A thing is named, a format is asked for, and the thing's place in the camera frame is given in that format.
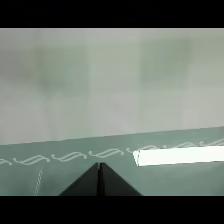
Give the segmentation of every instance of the decorative border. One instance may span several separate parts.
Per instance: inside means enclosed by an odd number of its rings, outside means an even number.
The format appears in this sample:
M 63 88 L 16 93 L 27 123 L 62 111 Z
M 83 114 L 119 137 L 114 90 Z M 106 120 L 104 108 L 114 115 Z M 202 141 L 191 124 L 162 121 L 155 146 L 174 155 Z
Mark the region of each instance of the decorative border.
M 204 147 L 204 146 L 211 146 L 211 145 L 222 146 L 222 145 L 224 145 L 224 139 L 216 140 L 214 142 L 207 143 L 207 144 L 203 141 L 200 141 L 199 145 L 196 145 L 192 142 L 184 142 L 184 143 L 181 143 L 181 144 L 178 144 L 174 147 L 169 147 L 169 148 L 187 148 L 187 147 L 197 147 L 197 146 Z M 133 151 L 130 148 L 126 148 L 125 151 L 132 154 L 134 151 L 160 149 L 160 148 L 168 149 L 167 145 L 163 145 L 162 147 L 157 147 L 155 145 L 146 145 L 144 147 L 141 147 L 141 148 L 133 150 Z M 107 157 L 115 155 L 115 154 L 120 154 L 121 156 L 123 156 L 125 153 L 123 151 L 119 150 L 119 149 L 113 148 L 113 149 L 107 149 L 107 150 L 105 150 L 103 152 L 100 152 L 100 153 L 97 153 L 97 154 L 93 154 L 92 151 L 89 151 L 88 154 L 89 154 L 88 156 L 92 156 L 92 157 L 107 158 Z M 60 162 L 68 162 L 68 161 L 71 161 L 73 159 L 77 159 L 79 157 L 81 157 L 83 159 L 87 159 L 88 156 L 81 153 L 81 152 L 72 152 L 72 153 L 69 153 L 69 154 L 64 155 L 62 157 L 56 157 L 54 154 L 52 154 L 51 159 L 58 160 Z M 13 158 L 12 160 L 13 160 L 14 163 L 19 163 L 19 164 L 26 165 L 26 166 L 33 165 L 33 164 L 38 163 L 42 160 L 45 160 L 47 163 L 51 162 L 51 160 L 49 158 L 47 158 L 45 156 L 42 156 L 42 155 L 36 155 L 36 156 L 30 157 L 28 159 L 22 160 L 22 161 L 18 161 L 16 158 Z M 12 162 L 10 162 L 8 160 L 5 160 L 5 159 L 0 159 L 0 165 L 1 164 L 8 164 L 9 166 L 13 165 Z

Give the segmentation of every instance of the glass surface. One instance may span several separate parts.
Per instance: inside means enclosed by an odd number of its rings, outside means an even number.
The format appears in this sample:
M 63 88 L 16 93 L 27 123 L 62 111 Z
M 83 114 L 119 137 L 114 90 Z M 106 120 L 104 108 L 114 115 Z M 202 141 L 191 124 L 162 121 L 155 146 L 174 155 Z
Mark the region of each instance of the glass surface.
M 96 162 L 142 195 L 224 195 L 224 29 L 1 29 L 0 195 L 59 195 Z

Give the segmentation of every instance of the teal surface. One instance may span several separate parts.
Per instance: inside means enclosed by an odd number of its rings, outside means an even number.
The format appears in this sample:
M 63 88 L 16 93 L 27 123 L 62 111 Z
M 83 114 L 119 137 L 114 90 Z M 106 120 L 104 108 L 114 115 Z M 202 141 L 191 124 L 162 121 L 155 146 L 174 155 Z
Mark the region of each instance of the teal surface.
M 224 127 L 0 146 L 0 195 L 58 195 L 106 162 L 143 195 L 224 195 L 224 163 L 137 167 L 132 151 L 224 145 Z

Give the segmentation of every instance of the black pointed object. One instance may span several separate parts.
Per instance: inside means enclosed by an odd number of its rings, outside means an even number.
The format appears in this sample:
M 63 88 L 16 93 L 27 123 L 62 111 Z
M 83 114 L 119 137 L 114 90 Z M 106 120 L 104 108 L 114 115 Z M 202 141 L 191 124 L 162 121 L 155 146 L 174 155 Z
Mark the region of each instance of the black pointed object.
M 94 164 L 60 196 L 141 196 L 107 164 Z

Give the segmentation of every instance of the dark triangular object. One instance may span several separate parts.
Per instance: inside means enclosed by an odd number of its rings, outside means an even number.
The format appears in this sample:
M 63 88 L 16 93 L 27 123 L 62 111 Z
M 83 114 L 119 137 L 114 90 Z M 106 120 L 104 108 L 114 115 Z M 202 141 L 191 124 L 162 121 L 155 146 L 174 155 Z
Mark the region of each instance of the dark triangular object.
M 100 170 L 103 176 L 105 196 L 141 196 L 107 164 L 101 163 Z
M 94 164 L 60 196 L 96 196 L 98 180 L 98 164 Z

